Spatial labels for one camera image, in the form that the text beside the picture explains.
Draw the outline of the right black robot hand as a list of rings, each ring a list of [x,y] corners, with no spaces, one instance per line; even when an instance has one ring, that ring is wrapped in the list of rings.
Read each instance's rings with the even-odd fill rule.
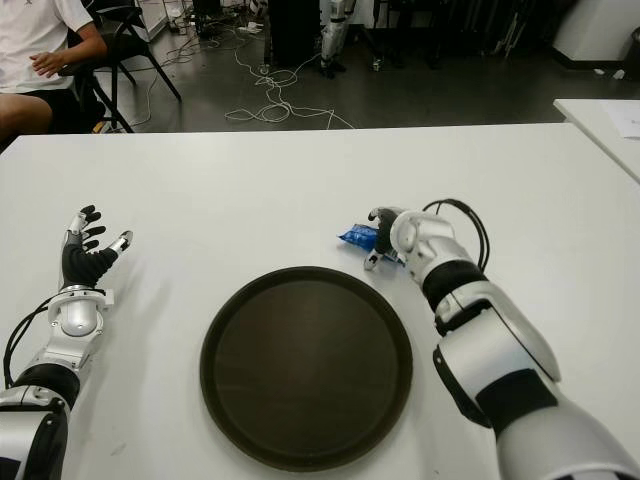
[[[378,222],[377,236],[373,249],[364,260],[364,270],[372,271],[383,259],[402,263],[391,244],[391,227],[403,210],[400,207],[376,207],[368,214],[368,220]]]

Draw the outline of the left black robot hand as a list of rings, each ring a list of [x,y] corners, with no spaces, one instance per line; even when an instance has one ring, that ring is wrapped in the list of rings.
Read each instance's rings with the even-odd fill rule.
[[[124,231],[108,246],[99,249],[98,236],[106,232],[94,205],[80,209],[66,229],[61,248],[60,290],[72,287],[95,288],[116,260],[131,246],[133,232]]]

